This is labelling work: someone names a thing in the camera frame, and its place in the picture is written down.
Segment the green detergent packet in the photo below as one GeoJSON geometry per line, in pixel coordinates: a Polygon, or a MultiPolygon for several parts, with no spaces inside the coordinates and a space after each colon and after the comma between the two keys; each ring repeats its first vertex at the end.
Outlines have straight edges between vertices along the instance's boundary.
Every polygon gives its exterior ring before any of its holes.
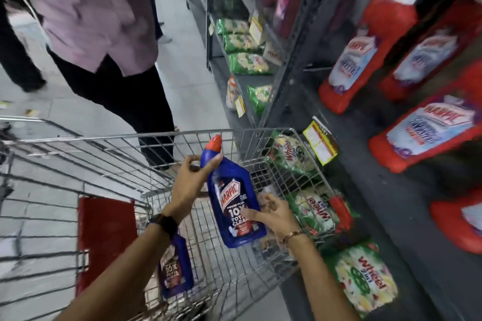
{"type": "Polygon", "coordinates": [[[249,24],[244,20],[219,19],[216,22],[215,30],[218,35],[225,34],[247,34],[249,33],[249,24]]]}
{"type": "Polygon", "coordinates": [[[268,99],[271,95],[273,85],[265,85],[260,87],[253,87],[248,85],[246,87],[249,100],[253,106],[254,112],[258,116],[262,116],[268,99]]]}
{"type": "Polygon", "coordinates": [[[223,35],[224,50],[227,54],[254,53],[258,54],[261,47],[250,34],[227,33],[223,35]]]}
{"type": "Polygon", "coordinates": [[[302,176],[316,173],[316,154],[298,138],[273,130],[267,148],[266,162],[302,176]]]}
{"type": "Polygon", "coordinates": [[[398,296],[395,280],[371,239],[325,257],[324,261],[361,319],[398,296]]]}
{"type": "Polygon", "coordinates": [[[268,62],[258,54],[234,53],[228,55],[228,67],[231,74],[269,75],[272,74],[268,62]]]}
{"type": "Polygon", "coordinates": [[[286,196],[300,226],[311,237],[331,233],[340,223],[339,216],[329,203],[330,194],[326,185],[318,185],[286,196]]]}

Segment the black wristwatch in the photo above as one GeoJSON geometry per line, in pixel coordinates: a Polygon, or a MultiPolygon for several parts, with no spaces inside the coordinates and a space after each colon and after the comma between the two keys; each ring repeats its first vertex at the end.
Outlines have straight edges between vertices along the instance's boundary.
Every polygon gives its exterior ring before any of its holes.
{"type": "Polygon", "coordinates": [[[161,229],[169,236],[170,241],[172,241],[178,233],[178,223],[172,216],[159,213],[153,216],[148,223],[149,225],[156,224],[160,226],[161,229]]]}

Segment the dark metal shelf rack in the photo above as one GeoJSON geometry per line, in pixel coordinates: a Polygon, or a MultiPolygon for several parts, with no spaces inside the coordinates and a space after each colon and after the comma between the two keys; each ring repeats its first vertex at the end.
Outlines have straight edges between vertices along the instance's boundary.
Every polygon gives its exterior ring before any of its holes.
{"type": "Polygon", "coordinates": [[[242,18],[259,11],[268,40],[280,53],[281,67],[274,67],[274,101],[261,118],[248,103],[253,127],[291,127],[298,133],[311,116],[321,119],[334,135],[341,154],[323,170],[363,218],[357,225],[369,231],[382,247],[382,255],[401,291],[401,299],[368,319],[379,321],[482,321],[482,256],[458,249],[437,228],[429,214],[431,200],[447,201],[482,184],[482,138],[461,148],[417,164],[402,174],[389,172],[372,156],[368,139],[393,123],[452,74],[482,53],[482,36],[461,58],[449,63],[448,72],[410,98],[394,104],[382,97],[376,83],[409,44],[426,32],[429,24],[455,0],[417,0],[421,23],[409,29],[389,50],[382,67],[341,115],[330,112],[318,98],[317,88],[328,77],[335,58],[356,31],[370,0],[302,0],[289,37],[275,32],[274,8],[255,0],[234,0],[232,11],[221,1],[202,0],[210,17],[242,18]]]}

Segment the red toilet cleaner bottle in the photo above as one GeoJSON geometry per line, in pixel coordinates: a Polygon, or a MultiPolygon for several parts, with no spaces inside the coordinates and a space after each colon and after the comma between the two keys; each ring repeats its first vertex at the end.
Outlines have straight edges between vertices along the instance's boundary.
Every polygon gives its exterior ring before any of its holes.
{"type": "Polygon", "coordinates": [[[482,58],[450,84],[368,140],[379,164],[392,173],[482,136],[482,58]]]}
{"type": "Polygon", "coordinates": [[[459,249],[482,255],[482,187],[450,201],[433,201],[431,218],[459,249]]]}
{"type": "Polygon", "coordinates": [[[482,0],[455,1],[378,84],[390,101],[406,99],[482,33],[482,0]]]}
{"type": "Polygon", "coordinates": [[[318,88],[323,105],[335,114],[346,111],[353,97],[383,66],[393,46],[419,21],[417,0],[371,0],[357,34],[346,44],[329,77],[318,88]]]}

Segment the red cart seat flap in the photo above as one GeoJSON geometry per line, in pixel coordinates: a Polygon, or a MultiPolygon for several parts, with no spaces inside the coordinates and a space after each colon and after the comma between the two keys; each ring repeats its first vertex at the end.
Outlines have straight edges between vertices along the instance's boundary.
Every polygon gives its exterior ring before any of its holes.
{"type": "Polygon", "coordinates": [[[80,197],[78,245],[88,265],[76,276],[76,296],[90,286],[137,238],[135,202],[80,197]]]}

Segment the white orange detergent packet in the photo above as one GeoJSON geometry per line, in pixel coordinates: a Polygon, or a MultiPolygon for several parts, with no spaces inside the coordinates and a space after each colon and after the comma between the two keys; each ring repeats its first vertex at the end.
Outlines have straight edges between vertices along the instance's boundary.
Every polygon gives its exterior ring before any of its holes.
{"type": "Polygon", "coordinates": [[[231,75],[227,81],[226,107],[231,111],[237,111],[236,101],[239,98],[239,89],[234,77],[231,75]]]}

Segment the person's left hand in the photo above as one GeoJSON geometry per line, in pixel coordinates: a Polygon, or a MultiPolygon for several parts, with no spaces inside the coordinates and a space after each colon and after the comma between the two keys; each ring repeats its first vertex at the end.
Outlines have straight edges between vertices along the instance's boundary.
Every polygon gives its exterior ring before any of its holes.
{"type": "Polygon", "coordinates": [[[161,211],[162,214],[172,216],[178,225],[190,214],[195,200],[202,196],[202,188],[208,180],[202,177],[202,167],[191,165],[200,161],[200,155],[185,157],[174,181],[171,202],[161,211]]]}

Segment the white shelf price tag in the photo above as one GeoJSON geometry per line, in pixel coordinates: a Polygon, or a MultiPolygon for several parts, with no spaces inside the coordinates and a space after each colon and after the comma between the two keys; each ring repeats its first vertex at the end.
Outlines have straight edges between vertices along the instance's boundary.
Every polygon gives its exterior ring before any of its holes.
{"type": "Polygon", "coordinates": [[[265,42],[262,56],[266,61],[278,67],[282,66],[283,64],[280,54],[278,54],[278,52],[274,48],[273,43],[270,41],[265,42]]]}

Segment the person's right hand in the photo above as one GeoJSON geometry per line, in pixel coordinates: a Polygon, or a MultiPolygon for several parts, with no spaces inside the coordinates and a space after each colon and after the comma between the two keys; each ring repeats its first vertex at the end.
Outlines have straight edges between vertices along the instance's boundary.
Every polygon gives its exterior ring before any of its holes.
{"type": "Polygon", "coordinates": [[[266,214],[266,221],[258,223],[266,225],[280,244],[288,246],[291,239],[303,235],[286,200],[282,200],[272,193],[264,192],[259,195],[258,201],[261,208],[258,211],[266,214]]]}

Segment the person's right forearm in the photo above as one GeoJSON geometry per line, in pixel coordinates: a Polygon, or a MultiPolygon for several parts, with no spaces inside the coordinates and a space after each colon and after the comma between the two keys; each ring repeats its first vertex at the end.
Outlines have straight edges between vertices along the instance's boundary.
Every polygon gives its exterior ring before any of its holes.
{"type": "Polygon", "coordinates": [[[291,239],[287,247],[301,270],[314,320],[361,321],[314,242],[303,234],[291,239]]]}

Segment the blue toilet cleaner bottle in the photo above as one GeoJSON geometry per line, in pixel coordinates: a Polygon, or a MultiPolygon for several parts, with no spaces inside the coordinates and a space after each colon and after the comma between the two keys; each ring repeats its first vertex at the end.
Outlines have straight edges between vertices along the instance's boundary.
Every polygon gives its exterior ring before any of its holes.
{"type": "Polygon", "coordinates": [[[171,244],[160,259],[158,281],[164,299],[185,293],[194,286],[187,242],[178,233],[175,233],[171,244]]]}
{"type": "Polygon", "coordinates": [[[209,198],[224,245],[235,249],[267,235],[266,226],[245,218],[242,208],[260,211],[250,173],[223,157],[207,179],[209,198]]]}

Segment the person's left forearm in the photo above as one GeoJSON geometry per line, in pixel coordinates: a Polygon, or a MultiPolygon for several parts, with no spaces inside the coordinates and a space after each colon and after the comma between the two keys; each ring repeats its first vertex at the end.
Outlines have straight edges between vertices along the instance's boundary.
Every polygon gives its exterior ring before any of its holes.
{"type": "Polygon", "coordinates": [[[113,321],[141,292],[171,241],[156,224],[145,231],[53,321],[113,321]]]}

